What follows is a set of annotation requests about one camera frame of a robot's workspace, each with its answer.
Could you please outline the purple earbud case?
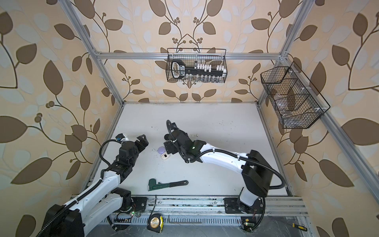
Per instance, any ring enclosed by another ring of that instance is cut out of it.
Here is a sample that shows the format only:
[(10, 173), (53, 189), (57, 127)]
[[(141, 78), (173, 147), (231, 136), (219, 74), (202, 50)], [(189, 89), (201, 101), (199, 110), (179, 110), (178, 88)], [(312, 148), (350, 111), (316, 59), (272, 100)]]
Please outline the purple earbud case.
[(166, 149), (162, 146), (162, 147), (159, 147), (159, 148), (158, 148), (157, 152), (158, 152), (160, 155), (162, 155), (162, 154), (166, 153)]

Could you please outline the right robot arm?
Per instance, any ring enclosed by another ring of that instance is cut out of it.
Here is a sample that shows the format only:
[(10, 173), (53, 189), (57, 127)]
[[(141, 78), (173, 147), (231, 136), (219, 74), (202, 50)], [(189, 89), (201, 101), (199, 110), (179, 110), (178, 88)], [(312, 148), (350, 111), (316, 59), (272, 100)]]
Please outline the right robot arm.
[(269, 190), (279, 190), (286, 186), (286, 181), (280, 172), (272, 168), (258, 151), (235, 153), (223, 150), (205, 141), (192, 141), (187, 133), (169, 120), (166, 121), (166, 127), (168, 133), (164, 137), (164, 147), (168, 154), (178, 153), (187, 164), (195, 162), (213, 164), (242, 176), (244, 187), (235, 202), (234, 209), (247, 214), (256, 214), (259, 209), (262, 211), (258, 220), (242, 224), (243, 231), (254, 232), (265, 215), (265, 198)]

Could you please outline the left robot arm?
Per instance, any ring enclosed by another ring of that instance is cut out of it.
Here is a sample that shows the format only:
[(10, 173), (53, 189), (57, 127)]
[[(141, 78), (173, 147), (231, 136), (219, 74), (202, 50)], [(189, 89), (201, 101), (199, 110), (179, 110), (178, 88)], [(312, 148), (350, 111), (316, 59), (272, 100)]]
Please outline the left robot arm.
[(46, 213), (39, 237), (85, 237), (114, 212), (134, 215), (145, 210), (147, 198), (132, 198), (131, 192), (119, 185), (128, 177), (137, 158), (149, 145), (146, 135), (129, 141), (119, 134), (120, 144), (114, 162), (101, 171), (98, 181), (64, 205), (55, 204)]

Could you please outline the white earbud case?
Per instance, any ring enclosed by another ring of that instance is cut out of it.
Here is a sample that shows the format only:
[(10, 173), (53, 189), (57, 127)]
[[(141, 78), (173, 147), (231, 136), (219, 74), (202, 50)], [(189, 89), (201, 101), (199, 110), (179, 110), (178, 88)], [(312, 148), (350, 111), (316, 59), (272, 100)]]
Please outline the white earbud case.
[(168, 153), (163, 153), (163, 154), (161, 154), (161, 158), (163, 161), (166, 161), (167, 159), (170, 158), (170, 155)]

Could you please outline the green pipe wrench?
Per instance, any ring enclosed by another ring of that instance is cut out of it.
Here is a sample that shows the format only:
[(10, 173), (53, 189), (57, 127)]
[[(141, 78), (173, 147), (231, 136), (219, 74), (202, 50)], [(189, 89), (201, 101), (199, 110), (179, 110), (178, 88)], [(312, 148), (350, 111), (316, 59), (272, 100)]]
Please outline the green pipe wrench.
[(148, 183), (148, 191), (155, 191), (155, 190), (165, 189), (165, 188), (186, 186), (188, 184), (189, 184), (189, 182), (187, 180), (178, 181), (178, 182), (170, 182), (170, 183), (161, 183), (161, 182), (157, 182), (156, 179), (152, 178), (149, 180), (149, 183)]

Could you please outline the yellow black tape measure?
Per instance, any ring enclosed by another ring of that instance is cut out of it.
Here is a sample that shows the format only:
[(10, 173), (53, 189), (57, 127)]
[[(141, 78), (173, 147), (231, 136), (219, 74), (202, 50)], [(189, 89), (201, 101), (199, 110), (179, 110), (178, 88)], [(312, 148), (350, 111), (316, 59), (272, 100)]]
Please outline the yellow black tape measure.
[(152, 232), (161, 233), (163, 225), (163, 216), (160, 213), (155, 213), (149, 217), (147, 229)]

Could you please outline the yellow black screwdriver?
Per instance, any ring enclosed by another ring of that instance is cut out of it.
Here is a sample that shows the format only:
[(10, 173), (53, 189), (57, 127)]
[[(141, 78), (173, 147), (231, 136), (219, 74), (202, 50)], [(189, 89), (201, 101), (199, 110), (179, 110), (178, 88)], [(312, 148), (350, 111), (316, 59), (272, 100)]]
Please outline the yellow black screwdriver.
[(292, 227), (293, 227), (293, 228), (296, 228), (296, 229), (299, 229), (299, 230), (301, 230), (301, 231), (304, 231), (304, 232), (307, 232), (307, 231), (308, 231), (308, 229), (307, 229), (305, 226), (297, 225), (297, 224), (295, 224), (295, 223), (292, 224)]

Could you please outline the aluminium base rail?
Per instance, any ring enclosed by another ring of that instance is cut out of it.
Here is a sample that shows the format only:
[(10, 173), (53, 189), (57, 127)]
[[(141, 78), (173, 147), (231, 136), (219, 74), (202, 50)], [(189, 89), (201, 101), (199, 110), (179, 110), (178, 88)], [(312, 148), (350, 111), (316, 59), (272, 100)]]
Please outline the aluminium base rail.
[(238, 226), (246, 219), (258, 221), (260, 217), (284, 217), (303, 221), (309, 216), (300, 197), (270, 196), (265, 203), (258, 199), (244, 211), (235, 196), (141, 196), (131, 197), (131, 205), (120, 210), (123, 199), (110, 194), (89, 214), (84, 215), (86, 228), (106, 223), (146, 225), (149, 216), (159, 213), (165, 224), (171, 225), (225, 225)]

